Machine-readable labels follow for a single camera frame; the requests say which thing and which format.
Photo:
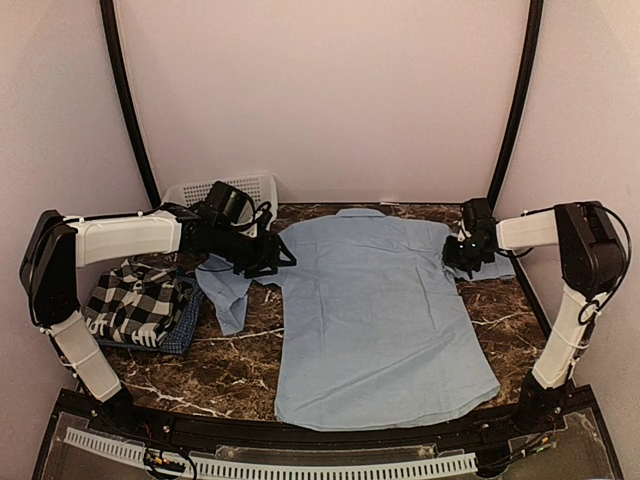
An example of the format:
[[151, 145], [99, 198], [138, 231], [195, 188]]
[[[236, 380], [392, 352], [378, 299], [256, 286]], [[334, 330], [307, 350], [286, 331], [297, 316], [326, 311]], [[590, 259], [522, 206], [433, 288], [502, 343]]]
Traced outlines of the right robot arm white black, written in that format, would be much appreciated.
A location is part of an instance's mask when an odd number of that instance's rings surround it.
[[468, 276], [515, 251], [559, 249], [562, 300], [551, 334], [529, 377], [543, 393], [571, 379], [597, 317], [625, 279], [632, 241], [620, 217], [598, 201], [557, 204], [498, 221], [485, 198], [461, 206], [458, 234], [447, 238], [445, 265]]

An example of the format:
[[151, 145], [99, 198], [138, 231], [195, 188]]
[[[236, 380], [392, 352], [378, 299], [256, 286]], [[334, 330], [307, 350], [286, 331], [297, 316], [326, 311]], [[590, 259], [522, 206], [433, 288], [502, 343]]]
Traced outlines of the light blue long sleeve shirt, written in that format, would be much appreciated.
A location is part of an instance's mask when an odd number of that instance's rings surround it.
[[317, 431], [425, 426], [500, 389], [442, 250], [440, 222], [344, 209], [296, 222], [283, 298], [278, 420]]

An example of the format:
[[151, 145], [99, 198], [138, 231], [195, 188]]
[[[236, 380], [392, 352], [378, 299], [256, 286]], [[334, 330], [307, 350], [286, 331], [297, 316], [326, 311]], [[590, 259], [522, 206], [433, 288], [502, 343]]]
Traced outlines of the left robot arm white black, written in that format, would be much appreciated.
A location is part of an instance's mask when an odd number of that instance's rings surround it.
[[167, 202], [143, 212], [64, 217], [43, 212], [19, 269], [32, 324], [49, 336], [68, 369], [95, 400], [103, 421], [120, 436], [141, 427], [128, 390], [90, 334], [77, 298], [76, 271], [107, 260], [181, 251], [218, 256], [234, 274], [274, 275], [297, 260], [271, 232], [271, 204], [216, 181], [207, 196], [185, 207]]

